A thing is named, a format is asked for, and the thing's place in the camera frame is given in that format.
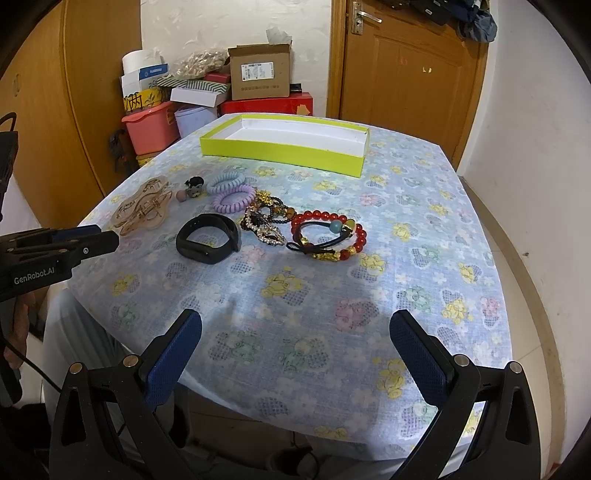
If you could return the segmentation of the person's left hand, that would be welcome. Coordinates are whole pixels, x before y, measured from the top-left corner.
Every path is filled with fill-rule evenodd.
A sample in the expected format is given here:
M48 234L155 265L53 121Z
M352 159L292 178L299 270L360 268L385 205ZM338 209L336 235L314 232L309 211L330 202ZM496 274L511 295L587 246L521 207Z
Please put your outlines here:
M11 331L7 336L8 342L14 350L6 348L4 358L12 369L19 369L23 360L16 354L19 352L22 356L27 353L27 337L29 333L29 311L35 309L35 295L30 292L16 299L13 310L13 320Z

